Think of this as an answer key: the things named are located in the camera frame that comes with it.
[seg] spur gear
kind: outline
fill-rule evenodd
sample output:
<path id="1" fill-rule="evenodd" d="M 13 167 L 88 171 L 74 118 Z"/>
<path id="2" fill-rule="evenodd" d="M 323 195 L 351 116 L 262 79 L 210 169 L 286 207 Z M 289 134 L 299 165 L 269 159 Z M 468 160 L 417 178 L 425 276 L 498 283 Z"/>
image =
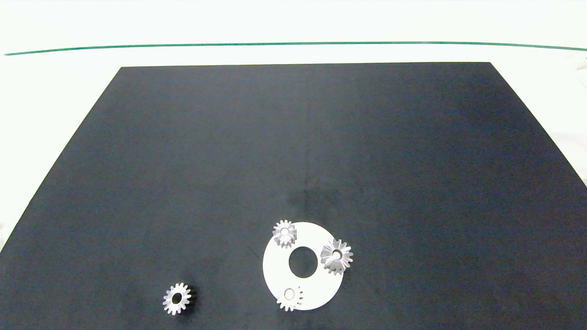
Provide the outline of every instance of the spur gear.
<path id="1" fill-rule="evenodd" d="M 294 224 L 288 220 L 281 220 L 273 226 L 273 239 L 281 247 L 290 247 L 297 238 L 297 231 Z"/>
<path id="2" fill-rule="evenodd" d="M 185 309 L 185 306 L 190 303 L 190 291 L 191 290 L 187 288 L 187 285 L 184 285 L 183 283 L 176 283 L 175 286 L 170 287 L 170 289 L 167 290 L 167 295 L 163 297 L 163 299 L 165 299 L 163 302 L 163 305 L 165 305 L 163 310 L 172 315 L 175 315 L 176 313 L 181 314 L 181 311 Z"/>
<path id="3" fill-rule="evenodd" d="M 294 309 L 299 309 L 302 305 L 303 291 L 300 287 L 287 288 L 284 293 L 277 298 L 277 303 L 280 304 L 279 309 L 283 309 L 286 312 L 293 312 Z"/>
<path id="4" fill-rule="evenodd" d="M 322 248 L 320 253 L 320 262 L 324 264 L 324 269 L 328 269 L 328 273 L 335 272 L 341 274 L 350 267 L 349 262 L 352 262 L 350 247 L 346 246 L 346 242 L 342 240 L 332 240 Z"/>

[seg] black mat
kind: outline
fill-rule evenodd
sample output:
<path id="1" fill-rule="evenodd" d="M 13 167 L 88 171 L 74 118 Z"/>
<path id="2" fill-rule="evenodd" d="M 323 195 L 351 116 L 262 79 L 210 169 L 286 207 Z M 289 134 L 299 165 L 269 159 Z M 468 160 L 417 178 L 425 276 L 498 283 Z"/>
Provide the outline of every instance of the black mat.
<path id="1" fill-rule="evenodd" d="M 586 201 L 489 63 L 123 68 L 0 253 L 0 328 L 585 329 Z M 353 248 L 324 307 L 265 285 L 283 218 Z"/>

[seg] white background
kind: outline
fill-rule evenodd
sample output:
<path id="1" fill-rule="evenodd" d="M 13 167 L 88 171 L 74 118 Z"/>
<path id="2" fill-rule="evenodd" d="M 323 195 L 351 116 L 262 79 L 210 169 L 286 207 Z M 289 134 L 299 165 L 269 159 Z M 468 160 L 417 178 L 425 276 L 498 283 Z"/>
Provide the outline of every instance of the white background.
<path id="1" fill-rule="evenodd" d="M 1 1 L 0 52 L 158 43 L 499 42 L 587 48 L 584 1 Z M 0 57 L 0 248 L 121 66 L 491 62 L 587 181 L 587 52 L 470 45 L 222 46 Z"/>

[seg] metal gear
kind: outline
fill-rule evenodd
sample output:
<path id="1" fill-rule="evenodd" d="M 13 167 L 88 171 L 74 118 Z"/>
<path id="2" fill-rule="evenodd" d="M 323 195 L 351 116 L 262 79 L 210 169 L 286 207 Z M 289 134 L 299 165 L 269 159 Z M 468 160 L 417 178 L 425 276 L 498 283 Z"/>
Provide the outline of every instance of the metal gear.
<path id="1" fill-rule="evenodd" d="M 300 287 L 287 288 L 284 293 L 277 298 L 277 303 L 280 304 L 279 309 L 283 309 L 286 312 L 293 312 L 294 309 L 299 309 L 298 306 L 302 305 L 303 291 Z"/>
<path id="2" fill-rule="evenodd" d="M 290 247 L 297 238 L 297 231 L 294 224 L 288 220 L 281 220 L 273 226 L 273 239 L 281 247 Z"/>
<path id="3" fill-rule="evenodd" d="M 350 247 L 346 246 L 346 242 L 342 240 L 332 240 L 322 248 L 320 253 L 320 262 L 324 264 L 324 269 L 328 269 L 328 273 L 335 272 L 341 274 L 350 267 L 349 262 L 352 262 Z"/>
<path id="4" fill-rule="evenodd" d="M 191 290 L 187 288 L 187 285 L 184 285 L 183 283 L 176 283 L 175 286 L 170 287 L 170 289 L 167 290 L 167 295 L 163 296 L 163 299 L 165 299 L 163 302 L 163 305 L 165 305 L 163 310 L 172 315 L 175 315 L 176 313 L 181 314 L 181 311 L 185 309 L 185 306 L 190 303 L 190 291 Z M 173 302 L 173 296 L 175 294 L 181 294 L 181 299 L 177 303 Z"/>

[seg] white ring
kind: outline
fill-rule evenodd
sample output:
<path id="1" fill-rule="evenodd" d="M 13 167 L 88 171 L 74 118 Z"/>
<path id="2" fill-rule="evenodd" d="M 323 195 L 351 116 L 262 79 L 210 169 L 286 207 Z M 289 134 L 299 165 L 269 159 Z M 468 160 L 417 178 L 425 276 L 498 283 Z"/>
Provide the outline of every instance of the white ring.
<path id="1" fill-rule="evenodd" d="M 294 223 L 297 230 L 295 243 L 281 247 L 273 238 L 269 239 L 263 255 L 263 275 L 271 294 L 279 299 L 287 289 L 300 287 L 303 300 L 295 309 L 309 311 L 329 302 L 342 283 L 342 274 L 328 273 L 320 263 L 320 253 L 334 237 L 328 230 L 313 223 Z M 318 267 L 310 277 L 297 277 L 289 269 L 289 255 L 298 247 L 310 248 L 316 254 Z"/>

